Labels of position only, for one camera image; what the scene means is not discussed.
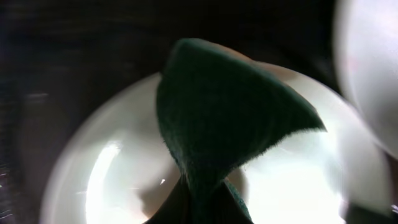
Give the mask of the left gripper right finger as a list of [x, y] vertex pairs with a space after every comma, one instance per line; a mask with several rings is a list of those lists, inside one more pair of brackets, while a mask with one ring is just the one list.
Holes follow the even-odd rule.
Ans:
[[222, 223], [252, 224], [248, 213], [241, 206], [242, 200], [236, 200], [236, 192], [230, 186], [230, 182], [225, 179], [222, 186]]

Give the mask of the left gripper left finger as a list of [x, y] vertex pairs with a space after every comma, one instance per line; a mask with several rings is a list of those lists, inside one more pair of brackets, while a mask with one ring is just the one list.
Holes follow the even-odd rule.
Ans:
[[181, 176], [165, 202], [144, 224], [191, 224], [191, 204], [186, 178]]

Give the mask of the light green plate top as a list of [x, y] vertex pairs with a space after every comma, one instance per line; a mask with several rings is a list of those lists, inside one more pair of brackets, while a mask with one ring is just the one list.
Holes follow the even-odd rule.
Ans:
[[[355, 110], [308, 76], [263, 67], [311, 102], [326, 131], [294, 134], [230, 174], [253, 222], [344, 223], [350, 203], [389, 215], [387, 161]], [[47, 184], [41, 223], [144, 223], [159, 209], [179, 178], [158, 130], [159, 81], [131, 85], [74, 135]]]

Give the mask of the light green plate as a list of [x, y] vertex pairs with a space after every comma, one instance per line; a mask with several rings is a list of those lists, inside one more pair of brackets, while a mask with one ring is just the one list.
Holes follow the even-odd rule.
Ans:
[[[389, 215], [387, 161], [355, 110], [308, 76], [263, 67], [311, 102], [326, 131], [294, 134], [230, 174], [253, 222], [344, 223], [350, 203]], [[159, 209], [179, 178], [158, 130], [159, 81], [131, 85], [74, 135], [47, 184], [41, 223], [144, 223]]]
[[333, 53], [343, 96], [397, 157], [397, 0], [338, 0]]

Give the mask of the green yellow sponge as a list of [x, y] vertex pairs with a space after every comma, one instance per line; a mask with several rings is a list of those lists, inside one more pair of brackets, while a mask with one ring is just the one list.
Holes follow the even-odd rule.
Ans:
[[273, 74], [202, 39], [178, 40], [156, 93], [160, 133], [191, 194], [192, 223], [222, 223], [223, 181], [287, 136], [325, 125]]

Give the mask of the light green plate bottom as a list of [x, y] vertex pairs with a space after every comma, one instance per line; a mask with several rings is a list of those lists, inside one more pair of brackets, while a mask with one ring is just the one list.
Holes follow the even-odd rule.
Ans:
[[338, 0], [333, 53], [343, 96], [397, 157], [397, 0]]

